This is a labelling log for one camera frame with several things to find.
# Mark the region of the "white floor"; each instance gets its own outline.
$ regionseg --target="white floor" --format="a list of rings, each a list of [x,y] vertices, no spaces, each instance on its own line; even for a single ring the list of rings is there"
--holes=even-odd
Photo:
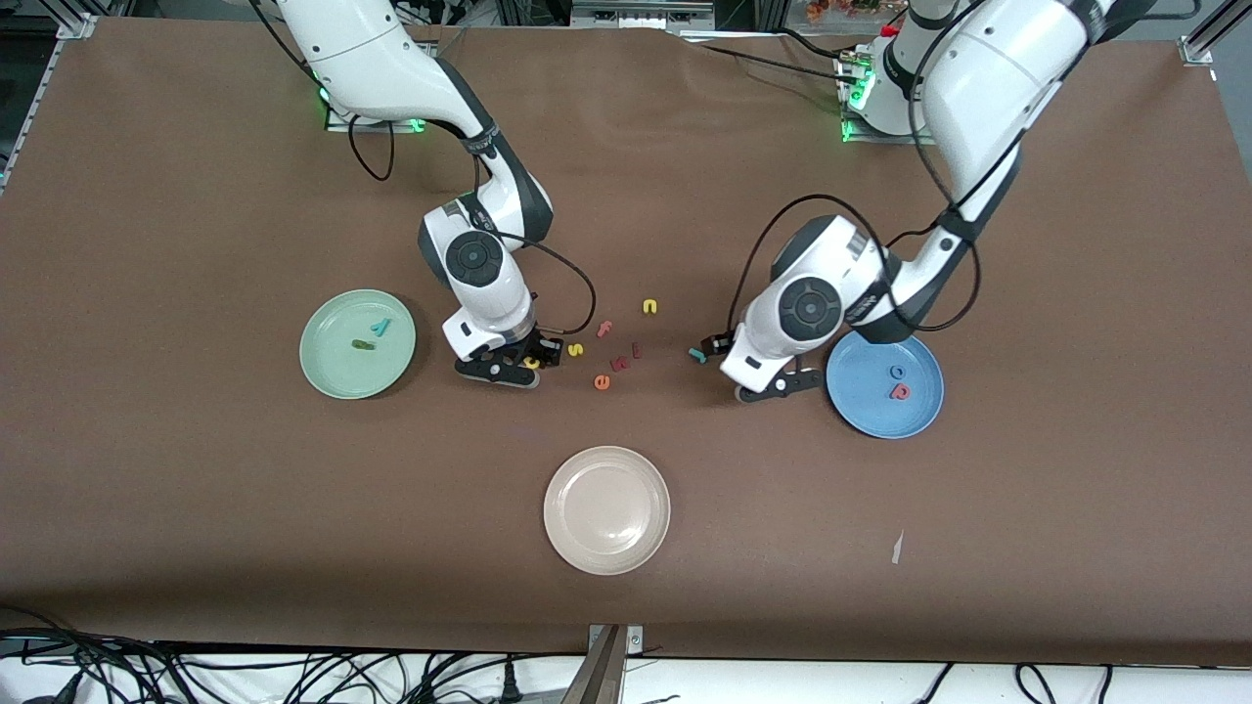
[[[377,656],[362,655],[358,664]],[[482,655],[466,660],[496,659]],[[189,658],[218,664],[244,664],[299,660],[283,655],[215,655]],[[406,655],[404,670],[416,681],[424,655]],[[517,684],[523,693],[560,690],[568,685],[580,658],[558,656],[517,663]],[[761,704],[782,701],[821,701],[828,704],[913,704],[930,686],[940,665],[920,663],[784,663],[745,660],[640,659],[627,663],[622,704],[645,704],[679,695],[675,704]],[[277,704],[283,701],[300,675],[292,665],[263,671],[200,671],[197,678],[228,701]],[[1104,670],[1084,666],[1040,666],[1058,704],[1096,704]],[[29,664],[15,659],[0,661],[0,704],[19,704],[35,696],[54,695],[69,680],[73,668]],[[316,701],[339,684],[349,668],[343,665],[316,688],[300,696]],[[371,670],[384,699],[394,701],[406,673],[387,663]],[[491,668],[456,683],[482,700],[501,693],[502,668]],[[124,678],[116,678],[128,693]],[[78,704],[106,704],[103,689],[84,683]],[[463,695],[441,691],[441,701],[468,701]],[[1035,685],[1035,696],[1047,701]],[[366,689],[349,689],[333,698],[342,704],[373,704]],[[935,704],[1025,703],[1017,689],[1012,665],[958,665],[948,675],[934,699]],[[1118,668],[1106,699],[1107,704],[1227,704],[1252,703],[1252,671],[1193,668]]]

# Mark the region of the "table surface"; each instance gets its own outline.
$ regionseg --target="table surface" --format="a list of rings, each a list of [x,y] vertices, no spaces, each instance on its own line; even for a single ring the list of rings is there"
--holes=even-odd
[[[587,353],[535,391],[462,380],[416,247],[472,183],[454,139],[398,135],[374,183],[260,26],[101,20],[0,199],[0,599],[185,640],[577,651],[634,621],[674,655],[1252,663],[1252,190],[1208,71],[1166,43],[1090,51],[1024,142],[978,306],[925,337],[943,413],[889,442],[820,392],[740,405],[686,349],[796,195],[929,222],[911,149],[841,143],[820,79],[659,31],[471,30],[446,56],[612,333],[573,336]],[[766,252],[826,212],[799,210]],[[582,316],[570,272],[518,261],[541,323]],[[418,352],[334,401],[297,343],[363,287],[411,307]],[[617,577],[566,565],[541,520],[595,445],[650,457],[674,504]]]

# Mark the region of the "white robotic arm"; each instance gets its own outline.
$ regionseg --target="white robotic arm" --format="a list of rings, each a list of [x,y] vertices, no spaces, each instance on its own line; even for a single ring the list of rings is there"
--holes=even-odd
[[[532,296],[511,252],[540,242],[552,204],[461,74],[427,56],[387,0],[279,0],[295,43],[344,116],[424,119],[454,134],[490,180],[426,214],[418,247],[434,276],[461,302],[443,323],[471,378],[531,387],[533,370],[560,362],[562,343],[535,328]],[[486,352],[501,349],[491,363]]]
[[[955,205],[939,217],[918,257],[901,262],[844,218],[818,218],[786,244],[772,283],[747,308],[734,342],[710,338],[706,353],[727,353],[721,371],[740,398],[786,396],[814,386],[781,370],[796,355],[825,343],[841,322],[870,342],[899,342],[925,319],[970,244],[982,234],[1018,169],[1019,135],[1060,86],[1065,71],[1104,31],[1112,0],[985,0],[935,51],[921,105],[935,144],[953,174]],[[821,324],[786,293],[820,292]]]

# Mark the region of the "green plate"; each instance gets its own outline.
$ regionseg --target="green plate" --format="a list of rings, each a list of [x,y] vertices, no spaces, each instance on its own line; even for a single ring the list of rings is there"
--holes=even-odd
[[[382,336],[371,326],[391,318]],[[353,341],[373,344],[358,349]],[[300,367],[314,388],[334,398],[366,398],[404,373],[417,347],[408,308],[391,293],[363,288],[341,293],[313,313],[300,336]]]

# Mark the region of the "white surface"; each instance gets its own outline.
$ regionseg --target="white surface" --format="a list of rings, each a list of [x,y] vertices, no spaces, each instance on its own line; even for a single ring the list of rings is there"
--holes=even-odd
[[[371,326],[391,318],[378,337]],[[372,342],[357,349],[354,339]],[[333,398],[366,398],[396,383],[413,360],[417,327],[408,308],[391,293],[358,289],[341,293],[313,313],[300,336],[304,378]]]
[[[656,554],[670,530],[670,491],[646,457],[591,447],[565,461],[543,497],[552,547],[593,575],[629,572]]]
[[[645,648],[647,643],[645,629]],[[374,659],[362,655],[358,664]],[[496,659],[475,656],[467,664]],[[220,664],[284,660],[284,655],[194,658]],[[409,683],[421,675],[424,655],[407,655]],[[568,686],[581,658],[560,656],[517,663],[517,684],[523,693],[552,691]],[[940,665],[929,663],[786,663],[746,660],[654,660],[627,661],[622,703],[644,704],[672,694],[674,704],[913,704],[930,686]],[[1093,666],[1042,666],[1060,704],[1094,704],[1103,669]],[[337,674],[347,674],[342,666]],[[394,700],[403,683],[401,669],[387,663],[371,675],[388,700]],[[18,660],[0,661],[0,704],[55,694],[71,670],[50,665],[24,666]],[[197,673],[205,685],[230,701],[274,704],[283,700],[299,678],[300,668],[274,670]],[[500,695],[502,668],[490,668],[457,680],[456,688],[480,699]],[[129,685],[119,678],[119,686]],[[328,676],[302,701],[316,701],[341,680]],[[443,701],[464,701],[446,695]],[[372,704],[364,689],[336,695],[342,704]],[[953,668],[934,704],[1025,703],[1013,681],[1012,665],[958,665]],[[1174,668],[1118,668],[1106,704],[1246,704],[1252,701],[1252,673],[1247,670],[1199,670]],[[106,704],[103,690],[84,684],[78,704]]]

